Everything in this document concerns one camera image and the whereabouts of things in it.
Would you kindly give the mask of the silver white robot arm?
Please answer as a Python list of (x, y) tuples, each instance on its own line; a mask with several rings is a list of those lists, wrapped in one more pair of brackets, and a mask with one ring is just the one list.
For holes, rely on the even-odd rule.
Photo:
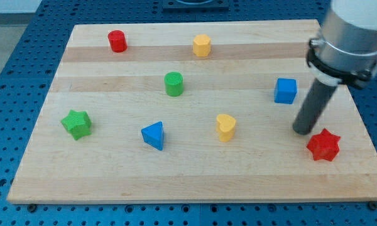
[(377, 74), (377, 0), (332, 0), (307, 64), (326, 86), (365, 88)]

